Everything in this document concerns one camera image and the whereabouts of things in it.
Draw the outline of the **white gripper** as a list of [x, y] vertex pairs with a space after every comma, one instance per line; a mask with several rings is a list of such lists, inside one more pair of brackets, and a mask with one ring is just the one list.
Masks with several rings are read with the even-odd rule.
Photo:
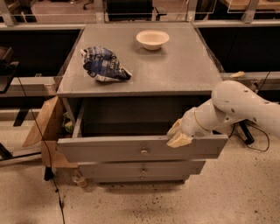
[[212, 100], [208, 100], [198, 107], [186, 111], [168, 130], [168, 146], [178, 148], [188, 145], [193, 137], [211, 135], [212, 131], [222, 125], [222, 112], [218, 110]]

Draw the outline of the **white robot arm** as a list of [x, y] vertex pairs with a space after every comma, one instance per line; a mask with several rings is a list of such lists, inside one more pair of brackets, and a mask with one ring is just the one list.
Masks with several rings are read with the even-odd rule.
[[263, 99], [235, 80], [219, 82], [211, 98], [186, 111], [167, 132], [172, 148], [188, 145], [197, 137], [209, 136], [216, 128], [243, 120], [280, 137], [280, 105]]

